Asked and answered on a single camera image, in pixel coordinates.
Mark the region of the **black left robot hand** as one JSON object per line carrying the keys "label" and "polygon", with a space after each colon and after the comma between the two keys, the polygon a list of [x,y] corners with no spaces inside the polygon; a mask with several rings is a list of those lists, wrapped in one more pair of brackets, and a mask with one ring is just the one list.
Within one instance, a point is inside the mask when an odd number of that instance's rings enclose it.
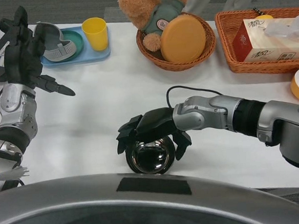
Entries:
{"label": "black left robot hand", "polygon": [[45,52],[42,24],[35,31],[28,28],[26,10],[19,6],[14,19],[3,18],[0,22],[3,32],[10,34],[10,43],[5,49],[5,73],[9,83],[23,84],[31,89],[36,87],[48,93],[74,96],[75,92],[56,82],[55,78],[42,74],[41,56]]}

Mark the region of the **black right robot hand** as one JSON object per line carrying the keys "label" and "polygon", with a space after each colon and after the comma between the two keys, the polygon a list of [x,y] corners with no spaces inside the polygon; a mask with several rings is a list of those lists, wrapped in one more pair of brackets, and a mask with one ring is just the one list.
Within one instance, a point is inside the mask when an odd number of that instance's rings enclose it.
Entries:
{"label": "black right robot hand", "polygon": [[186,131],[179,130],[173,121],[173,109],[162,107],[131,118],[118,129],[119,135],[117,153],[123,153],[126,148],[135,142],[151,143],[166,136],[172,135],[173,142],[177,144],[176,160],[180,160],[191,138]]}

